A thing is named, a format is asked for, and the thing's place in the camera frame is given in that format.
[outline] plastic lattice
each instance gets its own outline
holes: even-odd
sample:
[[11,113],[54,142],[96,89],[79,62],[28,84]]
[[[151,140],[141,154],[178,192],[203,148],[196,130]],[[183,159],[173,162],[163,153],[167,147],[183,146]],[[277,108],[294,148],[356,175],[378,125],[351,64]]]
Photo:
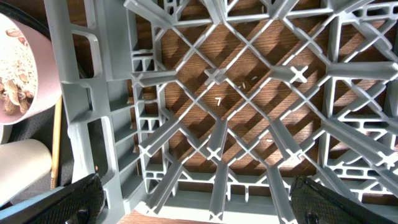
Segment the plastic lattice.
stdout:
[[[75,179],[94,172],[85,124],[98,118],[103,121],[109,169],[102,180],[108,207],[100,216],[101,221],[119,220],[124,213],[136,209],[148,215],[212,222],[244,222],[250,218],[295,223],[287,194],[292,178],[282,177],[280,169],[286,164],[296,166],[302,160],[309,161],[316,168],[313,180],[356,203],[362,204],[363,195],[366,194],[398,196],[398,156],[394,152],[398,133],[398,58],[385,36],[397,22],[398,2],[322,0],[315,9],[296,10],[298,0],[259,0],[260,13],[232,16],[230,12],[242,1],[199,0],[206,7],[210,18],[194,20],[181,20],[189,0],[164,0],[163,8],[155,1],[148,0],[126,0],[123,5],[116,1],[85,1],[88,24],[94,24],[87,28],[70,26],[68,16],[62,13],[65,4],[45,1],[67,106],[69,135],[75,156]],[[137,47],[135,14],[151,24],[153,48],[150,50]],[[317,16],[325,19],[310,32],[292,22],[294,19]],[[252,21],[264,23],[247,39],[234,25]],[[374,21],[384,23],[376,28],[371,24]],[[300,43],[280,63],[271,63],[255,46],[256,42],[267,42],[262,34],[276,22],[282,23]],[[194,43],[180,31],[181,28],[203,25],[208,28]],[[364,41],[340,59],[341,33],[345,25],[352,25]],[[216,66],[200,50],[218,26],[227,28],[243,45],[229,63],[222,66]],[[317,37],[325,29],[329,30],[327,49],[317,43]],[[166,32],[174,32],[188,46],[173,69],[167,69],[162,63],[161,39]],[[67,50],[73,46],[69,38],[71,33],[89,38],[94,55],[93,64],[98,74],[94,79],[79,80],[71,75],[77,74],[76,60],[69,56],[70,51]],[[361,52],[370,48],[376,49],[387,61],[352,62]],[[308,81],[305,75],[308,66],[290,65],[289,62],[304,49],[309,49],[325,64],[326,72],[310,88],[301,92],[296,83]],[[251,52],[256,60],[269,69],[267,75],[257,77],[259,80],[248,87],[249,91],[244,90],[245,86],[237,85],[228,73],[245,52]],[[207,76],[205,87],[195,93],[177,76],[194,55],[208,66],[204,70]],[[132,80],[134,104],[126,104],[128,90],[124,86],[125,80]],[[266,90],[267,85],[274,80],[289,88],[297,100],[278,117],[271,118],[254,99],[262,97],[260,92]],[[373,85],[366,89],[358,80],[372,80]],[[341,82],[356,98],[335,113],[336,87]],[[179,86],[191,100],[179,114],[173,114],[166,107],[165,89],[172,83]],[[203,101],[203,97],[219,85],[228,85],[242,98],[222,117]],[[155,98],[145,98],[144,90],[148,87],[155,88]],[[104,89],[107,89],[107,94],[101,93]],[[313,104],[319,92],[323,92],[322,109]],[[79,96],[83,93],[90,96],[90,99],[82,103]],[[377,100],[381,95],[385,95],[383,107]],[[145,108],[149,104],[157,105],[157,114],[147,113]],[[215,120],[212,132],[200,139],[182,122],[196,106]],[[245,106],[252,107],[269,124],[249,142],[228,126]],[[320,119],[321,125],[298,143],[284,124],[284,119],[304,107],[308,107]],[[134,108],[136,129],[131,128],[130,108]],[[364,108],[370,108],[372,115],[358,114]],[[178,131],[193,148],[183,159],[175,158],[169,151],[169,141]],[[254,150],[267,134],[272,136],[272,141],[282,156],[273,164]],[[139,149],[134,149],[135,135],[138,135]],[[228,135],[235,139],[241,150],[226,160],[223,151]],[[330,159],[332,138],[350,150],[337,159]],[[318,158],[314,160],[308,152],[316,145]],[[162,165],[151,164],[151,157],[159,153],[162,155]],[[216,164],[216,172],[207,174],[188,171],[183,165],[195,154]],[[235,174],[231,169],[232,164],[247,156],[258,161],[266,171],[259,176]],[[137,164],[140,164],[142,176],[137,174]],[[178,190],[180,182],[212,184],[212,193]],[[235,185],[244,187],[244,195],[232,197],[231,188]],[[251,195],[249,189],[253,187],[269,188],[271,196]],[[398,220],[397,207],[363,205],[387,218]]]

